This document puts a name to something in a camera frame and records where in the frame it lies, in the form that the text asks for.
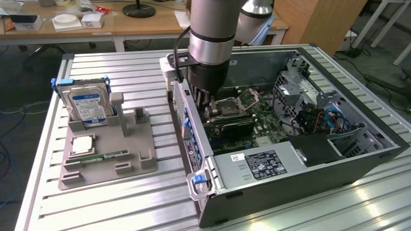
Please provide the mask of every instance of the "gray carpet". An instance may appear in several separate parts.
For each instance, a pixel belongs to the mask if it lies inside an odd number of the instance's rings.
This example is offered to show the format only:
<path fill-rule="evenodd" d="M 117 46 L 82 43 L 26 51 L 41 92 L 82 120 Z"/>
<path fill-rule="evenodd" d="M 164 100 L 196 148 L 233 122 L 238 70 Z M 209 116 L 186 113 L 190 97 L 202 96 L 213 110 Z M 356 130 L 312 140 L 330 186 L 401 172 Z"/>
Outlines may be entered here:
<path fill-rule="evenodd" d="M 360 17 L 353 25 L 353 29 L 360 31 L 369 16 Z M 379 21 L 371 29 L 368 35 L 379 27 L 383 22 Z M 411 35 L 396 28 L 392 28 L 375 49 L 369 49 L 372 56 L 361 55 L 356 59 L 349 59 L 363 73 L 368 73 L 381 78 L 385 81 L 401 86 L 409 83 L 409 80 L 400 80 L 400 68 L 392 65 L 392 62 L 401 50 L 411 42 Z M 112 42 L 97 42 L 97 47 L 90 49 L 88 43 L 62 44 L 62 49 L 69 53 L 92 53 L 92 52 L 113 52 L 114 46 Z M 129 43 L 126 51 L 136 51 L 144 48 L 148 40 L 141 40 L 138 43 Z M 146 50 L 170 49 L 173 45 L 172 39 L 153 40 L 146 47 Z M 26 73 L 21 69 L 20 61 L 28 56 L 29 52 L 34 51 L 38 46 L 28 46 L 28 52 L 20 52 L 17 46 L 10 46 L 6 53 L 0 55 L 0 108 L 8 108 L 13 105 L 24 105 L 37 101 L 46 101 L 50 98 L 52 91 L 49 81 L 56 77 L 61 54 L 57 51 L 49 50 L 32 62 L 33 71 Z M 186 47 L 186 40 L 181 42 L 181 47 Z M 353 66 L 344 60 L 337 61 L 349 73 L 360 80 L 361 75 L 355 70 Z M 411 68 L 411 56 L 408 56 L 401 64 Z M 388 94 L 379 86 L 371 85 L 369 89 L 377 96 L 388 101 Z M 407 99 L 393 93 L 392 104 L 404 108 Z M 38 105 L 28 109 L 28 112 L 36 112 L 46 108 L 46 104 Z M 411 121 L 411 116 L 399 112 L 404 118 Z M 10 116 L 12 119 L 18 119 L 21 114 Z M 20 203 L 24 195 L 25 184 L 29 177 L 37 141 L 42 130 L 45 113 L 38 115 L 26 115 L 25 128 L 21 134 L 9 142 L 5 143 L 6 149 L 13 155 L 17 165 L 17 170 L 21 176 L 21 193 L 17 194 L 14 204 L 6 205 L 0 209 L 0 231 L 13 229 L 20 209 Z M 1 118 L 0 114 L 0 134 L 2 134 L 14 124 L 14 121 Z M 4 165 L 0 166 L 0 173 L 4 171 Z M 0 201 L 6 200 L 13 195 L 17 188 L 17 180 L 13 171 L 8 172 L 5 178 L 0 180 Z"/>

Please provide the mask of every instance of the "aluminum extrusion table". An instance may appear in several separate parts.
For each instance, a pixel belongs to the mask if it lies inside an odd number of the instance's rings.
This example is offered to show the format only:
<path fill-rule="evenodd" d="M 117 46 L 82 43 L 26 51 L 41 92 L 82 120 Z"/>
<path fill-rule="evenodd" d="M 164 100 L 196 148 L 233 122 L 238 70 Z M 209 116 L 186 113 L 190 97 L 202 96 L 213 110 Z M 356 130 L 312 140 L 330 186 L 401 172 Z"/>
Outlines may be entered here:
<path fill-rule="evenodd" d="M 301 47 L 411 143 L 409 123 L 318 48 L 308 45 Z M 188 196 L 165 98 L 165 83 L 158 67 L 158 58 L 168 53 L 170 51 L 138 51 L 65 56 L 58 78 L 100 77 L 106 74 L 112 91 L 124 92 L 125 112 L 136 106 L 146 108 L 158 170 L 60 191 L 57 178 L 68 113 L 53 94 L 16 230 L 200 230 L 194 204 Z M 316 85 L 324 90 L 330 89 L 316 71 L 309 71 Z M 411 227 L 409 179 L 408 149 L 353 184 L 202 230 L 403 230 Z"/>

